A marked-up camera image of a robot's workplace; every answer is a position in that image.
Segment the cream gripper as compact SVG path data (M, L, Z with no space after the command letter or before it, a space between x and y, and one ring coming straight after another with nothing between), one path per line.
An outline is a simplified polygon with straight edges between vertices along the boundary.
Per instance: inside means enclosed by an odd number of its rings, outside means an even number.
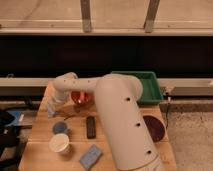
M49 99L49 105L52 109L56 110L57 108L63 106L69 100L68 92L61 92L55 90Z

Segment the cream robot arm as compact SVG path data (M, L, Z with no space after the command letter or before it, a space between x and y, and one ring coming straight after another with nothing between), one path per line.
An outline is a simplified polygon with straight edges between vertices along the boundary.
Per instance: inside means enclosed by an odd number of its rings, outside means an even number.
M69 99L73 91L94 95L102 129L118 171L165 171L161 157L137 105L142 96L140 80L131 75L107 74L78 78L67 73L53 80L49 115Z

